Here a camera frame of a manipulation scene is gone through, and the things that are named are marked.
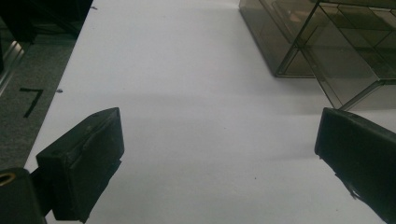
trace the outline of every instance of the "gray surface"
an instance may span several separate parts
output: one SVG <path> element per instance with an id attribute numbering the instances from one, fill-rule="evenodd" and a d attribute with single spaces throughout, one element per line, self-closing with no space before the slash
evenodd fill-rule
<path id="1" fill-rule="evenodd" d="M 75 43 L 69 37 L 55 39 L 37 38 L 0 97 L 0 169 L 25 164 L 47 114 Z M 43 90 L 28 118 L 23 116 L 36 92 L 23 92 L 21 88 Z"/>

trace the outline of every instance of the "white table surface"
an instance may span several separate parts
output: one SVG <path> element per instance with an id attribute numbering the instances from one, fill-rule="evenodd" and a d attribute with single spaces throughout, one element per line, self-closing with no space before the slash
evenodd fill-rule
<path id="1" fill-rule="evenodd" d="M 272 77 L 238 0 L 92 5 L 25 166 L 118 106 L 125 154 L 88 223 L 383 223 L 314 153 L 318 83 Z M 394 110 L 358 114 L 396 131 Z"/>

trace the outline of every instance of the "transparent plastic box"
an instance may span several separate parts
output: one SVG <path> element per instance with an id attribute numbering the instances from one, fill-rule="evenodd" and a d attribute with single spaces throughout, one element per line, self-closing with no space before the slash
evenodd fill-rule
<path id="1" fill-rule="evenodd" d="M 396 108 L 395 0 L 241 0 L 276 77 L 315 77 L 333 107 Z"/>

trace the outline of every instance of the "clear acrylic container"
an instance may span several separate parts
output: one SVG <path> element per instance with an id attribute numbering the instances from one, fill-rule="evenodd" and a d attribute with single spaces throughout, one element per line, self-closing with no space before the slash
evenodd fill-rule
<path id="1" fill-rule="evenodd" d="M 335 108 L 396 108 L 396 1 L 241 0 L 276 77 L 316 77 Z"/>

